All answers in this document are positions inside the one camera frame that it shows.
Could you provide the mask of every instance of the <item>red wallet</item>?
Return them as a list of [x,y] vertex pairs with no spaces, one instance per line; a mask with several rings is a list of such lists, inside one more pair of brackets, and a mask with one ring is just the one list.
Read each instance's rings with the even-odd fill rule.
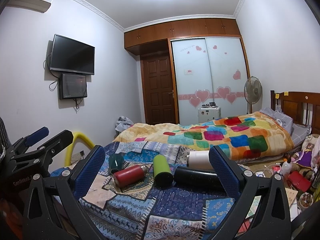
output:
[[306,192],[311,186],[311,182],[297,171],[292,172],[288,176],[288,181],[290,181],[297,189],[301,190],[302,192]]

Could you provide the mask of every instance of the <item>frosted glass door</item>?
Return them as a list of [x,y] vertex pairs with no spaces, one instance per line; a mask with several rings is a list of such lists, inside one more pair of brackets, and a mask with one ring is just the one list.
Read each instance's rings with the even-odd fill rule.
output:
[[214,101],[221,107],[221,117],[247,113],[244,84],[247,70],[239,38],[205,38],[207,43]]
[[198,108],[212,102],[212,81],[205,39],[172,42],[179,121],[198,123]]

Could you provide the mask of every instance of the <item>television screen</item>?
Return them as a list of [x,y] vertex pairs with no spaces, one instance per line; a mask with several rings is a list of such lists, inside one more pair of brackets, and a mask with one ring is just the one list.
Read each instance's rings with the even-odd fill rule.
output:
[[50,70],[94,75],[94,47],[55,34]]

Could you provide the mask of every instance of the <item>headboard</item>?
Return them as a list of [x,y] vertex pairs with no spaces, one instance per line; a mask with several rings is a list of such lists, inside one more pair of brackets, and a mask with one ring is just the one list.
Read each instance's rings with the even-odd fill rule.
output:
[[[270,94],[271,108],[275,110],[276,104],[279,103],[284,114],[290,116],[293,119],[293,122],[297,124],[308,124],[308,104],[312,104],[312,133],[320,134],[320,93],[283,92],[276,94],[274,90],[271,90]],[[303,120],[303,103],[306,103],[307,106],[305,120]]]

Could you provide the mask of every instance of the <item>wooden door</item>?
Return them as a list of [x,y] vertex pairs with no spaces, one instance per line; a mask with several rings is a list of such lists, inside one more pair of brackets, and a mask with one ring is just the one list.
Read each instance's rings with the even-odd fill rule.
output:
[[225,34],[224,27],[219,18],[208,18],[205,19],[209,34]]
[[191,19],[188,20],[191,35],[209,34],[205,19]]
[[139,44],[154,41],[156,39],[155,27],[153,25],[138,29],[138,31],[139,31]]
[[175,123],[169,55],[148,56],[141,61],[146,123]]
[[235,19],[221,19],[226,34],[240,35]]
[[138,30],[133,30],[124,33],[124,47],[128,48],[139,44],[139,32]]
[[156,40],[172,38],[171,22],[154,25]]
[[188,20],[171,22],[173,37],[191,35]]

